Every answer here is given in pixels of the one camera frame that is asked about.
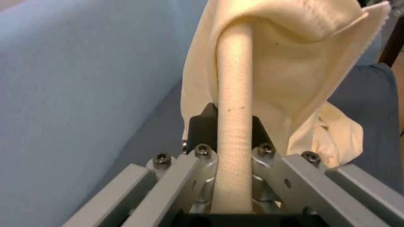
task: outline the cream cloth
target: cream cloth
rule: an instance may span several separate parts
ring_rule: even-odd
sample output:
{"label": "cream cloth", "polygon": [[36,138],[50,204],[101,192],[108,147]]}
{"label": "cream cloth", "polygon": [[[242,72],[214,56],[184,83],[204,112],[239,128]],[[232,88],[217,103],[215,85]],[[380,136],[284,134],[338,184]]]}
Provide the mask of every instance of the cream cloth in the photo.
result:
{"label": "cream cloth", "polygon": [[356,0],[208,1],[184,66],[181,112],[186,138],[190,117],[211,102],[219,108],[212,212],[252,211],[252,115],[283,155],[313,149],[335,166],[361,152],[361,127],[322,104],[389,10]]}

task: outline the metal bracket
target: metal bracket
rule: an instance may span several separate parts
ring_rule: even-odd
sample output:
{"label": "metal bracket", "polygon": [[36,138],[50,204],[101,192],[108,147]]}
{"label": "metal bracket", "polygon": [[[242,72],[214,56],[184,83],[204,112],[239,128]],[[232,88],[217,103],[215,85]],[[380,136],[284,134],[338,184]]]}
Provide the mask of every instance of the metal bracket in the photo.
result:
{"label": "metal bracket", "polygon": [[130,164],[63,227],[119,226],[156,182],[153,172]]}
{"label": "metal bracket", "polygon": [[264,179],[292,213],[314,210],[330,226],[388,226],[300,155],[260,157],[253,174]]}
{"label": "metal bracket", "polygon": [[218,156],[210,155],[207,159],[194,151],[181,154],[122,226],[169,226],[179,212],[188,212],[205,182],[216,174]]}
{"label": "metal bracket", "polygon": [[404,197],[354,165],[327,170],[331,180],[391,226],[404,226]]}

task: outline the screw head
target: screw head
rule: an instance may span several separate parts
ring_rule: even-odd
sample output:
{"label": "screw head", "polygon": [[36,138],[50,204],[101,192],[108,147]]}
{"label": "screw head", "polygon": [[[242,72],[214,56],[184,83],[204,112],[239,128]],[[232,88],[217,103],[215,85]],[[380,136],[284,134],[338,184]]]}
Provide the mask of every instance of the screw head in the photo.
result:
{"label": "screw head", "polygon": [[171,155],[167,152],[160,152],[153,157],[153,166],[156,169],[167,169],[171,165]]}
{"label": "screw head", "polygon": [[313,164],[315,167],[318,167],[318,165],[321,162],[320,156],[317,153],[314,153],[313,151],[305,151],[301,155],[305,160]]}
{"label": "screw head", "polygon": [[276,149],[270,143],[262,143],[258,146],[258,155],[260,157],[272,158],[275,155]]}
{"label": "screw head", "polygon": [[195,156],[203,159],[209,159],[212,156],[212,149],[207,144],[198,144],[195,147]]}

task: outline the fabric fold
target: fabric fold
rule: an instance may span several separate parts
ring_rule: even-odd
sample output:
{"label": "fabric fold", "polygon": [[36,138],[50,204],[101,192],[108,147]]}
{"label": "fabric fold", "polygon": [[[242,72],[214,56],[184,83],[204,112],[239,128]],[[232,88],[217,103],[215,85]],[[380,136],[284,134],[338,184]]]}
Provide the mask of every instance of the fabric fold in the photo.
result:
{"label": "fabric fold", "polygon": [[[327,116],[321,119],[328,130],[316,128],[318,118],[313,115],[373,40],[389,10],[387,2],[361,9],[356,0],[208,1],[184,66],[181,112],[186,138],[190,117],[200,114],[208,103],[219,108],[219,168],[212,211],[251,212],[251,190],[247,189],[251,181],[246,176],[251,170],[245,165],[251,152],[245,117],[251,114],[260,118],[281,155],[289,148],[324,150],[329,141],[335,146],[324,154],[334,157],[331,165],[357,156],[352,149],[360,150],[356,146],[361,144],[360,126],[353,126],[346,116],[336,118],[348,122],[343,130],[351,130],[340,138],[338,130],[331,129],[334,124],[326,122]],[[244,110],[227,112],[243,106]],[[294,137],[298,140],[292,144]],[[237,159],[231,160],[232,149]],[[351,155],[340,156],[342,150]],[[231,175],[236,162],[245,171]],[[244,202],[228,203],[239,198]]]}

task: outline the black plastic part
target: black plastic part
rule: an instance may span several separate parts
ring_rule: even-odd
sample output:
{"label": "black plastic part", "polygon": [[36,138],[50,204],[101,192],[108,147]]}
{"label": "black plastic part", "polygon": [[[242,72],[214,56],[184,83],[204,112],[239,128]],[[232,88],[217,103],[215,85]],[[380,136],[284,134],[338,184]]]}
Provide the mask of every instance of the black plastic part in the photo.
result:
{"label": "black plastic part", "polygon": [[212,150],[218,150],[218,110],[213,103],[206,105],[201,115],[189,120],[187,154],[198,144],[207,144]]}
{"label": "black plastic part", "polygon": [[[260,119],[253,116],[252,121],[251,148],[254,149],[262,143],[272,144]],[[218,150],[218,110],[213,103],[207,104],[200,115],[191,117],[189,120],[186,153],[188,154],[201,143],[208,144],[216,152]]]}
{"label": "black plastic part", "polygon": [[256,116],[253,116],[253,135],[251,137],[251,149],[258,147],[262,143],[272,144],[272,141],[266,133],[260,119]]}
{"label": "black plastic part", "polygon": [[171,227],[326,227],[318,215],[184,214]]}

